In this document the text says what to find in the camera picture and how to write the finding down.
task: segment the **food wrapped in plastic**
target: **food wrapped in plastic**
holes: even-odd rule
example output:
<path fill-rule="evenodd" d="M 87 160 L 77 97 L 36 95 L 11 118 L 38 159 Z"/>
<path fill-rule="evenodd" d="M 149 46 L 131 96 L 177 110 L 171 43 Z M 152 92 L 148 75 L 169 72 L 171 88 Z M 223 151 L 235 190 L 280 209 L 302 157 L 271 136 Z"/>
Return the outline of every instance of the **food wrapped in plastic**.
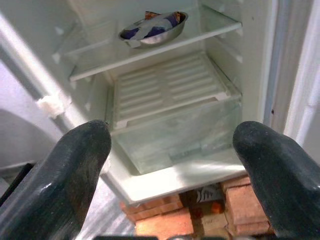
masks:
<path fill-rule="evenodd" d="M 164 33 L 179 23 L 180 13 L 178 11 L 164 14 L 146 11 L 145 20 L 126 27 L 121 37 L 128 40 L 141 40 Z"/>

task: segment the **wall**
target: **wall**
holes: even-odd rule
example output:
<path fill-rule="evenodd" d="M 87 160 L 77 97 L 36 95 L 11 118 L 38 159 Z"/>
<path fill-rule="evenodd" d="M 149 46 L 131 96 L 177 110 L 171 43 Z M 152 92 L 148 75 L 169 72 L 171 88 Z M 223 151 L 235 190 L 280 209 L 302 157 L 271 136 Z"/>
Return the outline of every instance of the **wall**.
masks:
<path fill-rule="evenodd" d="M 62 136 L 0 61 L 0 177 L 41 161 Z"/>
<path fill-rule="evenodd" d="M 303 143 L 303 149 L 320 165 L 320 104 Z"/>

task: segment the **red brick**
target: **red brick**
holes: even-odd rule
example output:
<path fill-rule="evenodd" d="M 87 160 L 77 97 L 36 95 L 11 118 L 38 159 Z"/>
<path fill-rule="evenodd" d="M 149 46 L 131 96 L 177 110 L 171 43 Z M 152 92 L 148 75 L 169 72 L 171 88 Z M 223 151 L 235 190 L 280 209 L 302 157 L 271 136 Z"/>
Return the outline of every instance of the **red brick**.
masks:
<path fill-rule="evenodd" d="M 251 184 L 251 181 L 248 176 L 240 176 L 237 178 L 233 178 L 233 179 L 221 182 L 221 188 L 225 193 L 227 189 L 234 188 L 234 187 L 241 187 L 249 184 Z"/>
<path fill-rule="evenodd" d="M 154 207 L 152 209 L 147 209 L 147 210 L 140 211 L 140 212 L 137 212 L 137 213 L 128 214 L 127 218 L 130 221 L 135 223 L 138 220 L 151 218 L 151 217 L 159 215 L 161 213 L 162 212 L 161 212 L 159 207 Z"/>
<path fill-rule="evenodd" d="M 268 233 L 268 234 L 274 234 L 274 233 L 275 233 L 275 230 L 274 230 L 273 227 L 271 226 L 270 222 L 269 222 L 269 225 L 270 225 L 270 227 L 269 227 L 267 233 Z"/>
<path fill-rule="evenodd" d="M 230 224 L 227 226 L 227 229 L 232 236 L 248 236 L 266 234 L 268 233 L 269 227 L 269 223 L 267 221 L 264 221 L 239 225 Z"/>
<path fill-rule="evenodd" d="M 174 194 L 174 195 L 171 195 L 171 196 L 166 196 L 166 197 L 164 197 L 163 199 L 164 199 L 164 202 L 165 202 L 166 204 L 175 203 L 175 202 L 181 202 L 179 194 Z"/>
<path fill-rule="evenodd" d="M 229 188 L 226 203 L 234 225 L 268 221 L 251 185 Z"/>
<path fill-rule="evenodd" d="M 153 209 L 164 204 L 166 204 L 165 200 L 163 198 L 158 198 L 155 200 L 145 202 L 143 205 L 146 209 Z"/>
<path fill-rule="evenodd" d="M 123 202 L 120 202 L 120 208 L 127 215 L 135 214 L 135 213 L 138 213 L 138 212 L 146 210 L 145 206 L 143 206 L 142 204 L 140 204 L 137 207 L 134 207 L 134 206 L 126 206 Z"/>
<path fill-rule="evenodd" d="M 156 236 L 159 240 L 194 232 L 188 208 L 137 221 L 135 229 L 138 236 Z"/>
<path fill-rule="evenodd" d="M 180 201 L 177 201 L 177 202 L 171 202 L 171 203 L 162 205 L 159 208 L 160 208 L 161 212 L 164 214 L 164 213 L 168 213 L 168 212 L 171 212 L 171 211 L 174 211 L 177 209 L 181 209 L 181 208 L 183 208 L 183 205 Z"/>

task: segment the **floor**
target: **floor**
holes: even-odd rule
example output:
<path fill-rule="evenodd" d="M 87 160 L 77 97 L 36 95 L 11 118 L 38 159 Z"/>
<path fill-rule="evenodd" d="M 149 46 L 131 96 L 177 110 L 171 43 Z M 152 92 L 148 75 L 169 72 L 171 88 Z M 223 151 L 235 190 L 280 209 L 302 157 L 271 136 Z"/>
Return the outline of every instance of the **floor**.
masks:
<path fill-rule="evenodd" d="M 135 226 L 119 206 L 119 199 L 99 178 L 82 230 L 76 240 L 91 240 L 95 236 L 133 235 Z"/>

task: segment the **stainless steel bowl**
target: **stainless steel bowl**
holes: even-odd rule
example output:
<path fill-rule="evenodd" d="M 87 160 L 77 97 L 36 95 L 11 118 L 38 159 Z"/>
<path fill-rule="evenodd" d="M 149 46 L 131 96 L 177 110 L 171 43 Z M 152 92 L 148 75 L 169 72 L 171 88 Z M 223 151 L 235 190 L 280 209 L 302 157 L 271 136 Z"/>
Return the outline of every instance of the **stainless steel bowl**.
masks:
<path fill-rule="evenodd" d="M 165 31 L 163 33 L 160 33 L 158 35 L 155 36 L 150 36 L 141 40 L 130 40 L 130 39 L 125 39 L 123 38 L 121 35 L 124 32 L 124 30 L 122 30 L 119 33 L 119 38 L 124 41 L 129 47 L 131 48 L 135 48 L 135 49 L 147 49 L 147 48 L 152 48 L 152 47 L 156 47 L 156 46 L 160 46 L 162 44 L 165 44 L 173 39 L 175 39 L 176 37 L 178 37 L 181 32 L 183 31 L 184 27 L 185 27 L 185 23 L 186 20 L 188 19 L 188 14 L 186 14 L 185 12 L 180 11 L 181 14 L 181 19 L 182 21 L 175 27 L 171 28 L 168 31 Z M 144 21 L 144 19 L 137 21 L 134 23 L 134 25 L 139 25 Z"/>

